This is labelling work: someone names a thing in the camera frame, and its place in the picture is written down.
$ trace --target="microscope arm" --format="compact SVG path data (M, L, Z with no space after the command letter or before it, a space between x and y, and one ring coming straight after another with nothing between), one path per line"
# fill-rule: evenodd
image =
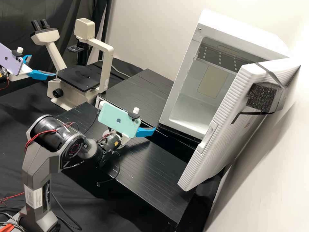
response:
M113 55L114 55L114 48L102 41L97 40L96 38L91 38L84 40L83 38L76 36L76 38L82 42L87 43L90 46L93 46L100 51L104 53L103 56L103 62L102 62L102 71L101 71L101 78L100 78L100 85L97 88L97 91L99 93L104 92L107 90L108 87L108 81L109 81L109 75L110 75L110 69L112 66L113 61Z

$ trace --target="black strap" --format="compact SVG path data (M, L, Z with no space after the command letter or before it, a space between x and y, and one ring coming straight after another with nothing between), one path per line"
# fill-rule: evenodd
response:
M262 66L261 64L259 63L255 63L257 66L259 66L260 68L264 69L276 82L277 84L282 88L282 89L285 89L286 87L279 81L278 77L270 70L268 70L267 68L265 68L264 66ZM233 121L231 122L231 124L234 124L236 122L236 120L238 119L239 115L241 114L246 114L246 115L267 115L267 114L273 114L274 112L272 113L267 113L267 112L239 112L235 118L233 119Z

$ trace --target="label sticker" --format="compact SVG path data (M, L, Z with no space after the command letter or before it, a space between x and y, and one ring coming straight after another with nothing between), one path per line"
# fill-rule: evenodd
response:
M26 203L34 209L41 207L43 205L42 188L32 190L26 185L24 185L24 188Z
M107 89L108 87L108 79L105 80L104 89Z

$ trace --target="white cable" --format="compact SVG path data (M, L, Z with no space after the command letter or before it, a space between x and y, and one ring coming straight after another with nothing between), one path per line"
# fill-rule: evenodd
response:
M125 73L122 73L122 72L120 72L118 69L116 69L114 66L112 66L113 67L113 69L115 69L118 73L120 73L120 74L122 74L122 75L125 75L125 76L127 76L128 78L130 78L130 76L129 75L127 75L127 74L125 74Z
M116 72L118 72L118 73L120 73L120 74L122 74L122 75L125 75L125 76L127 76L128 78L130 78L130 76L129 75L127 75L127 74L125 74L125 73L122 73L122 72L120 72L118 69L116 69L113 65L112 65L112 67L113 67L113 69L115 69L116 70Z

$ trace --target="black foam block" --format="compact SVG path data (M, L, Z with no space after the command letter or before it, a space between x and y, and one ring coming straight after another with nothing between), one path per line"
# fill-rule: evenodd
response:
M275 112L282 93L283 89L279 85L269 82L254 83L246 105L262 112Z

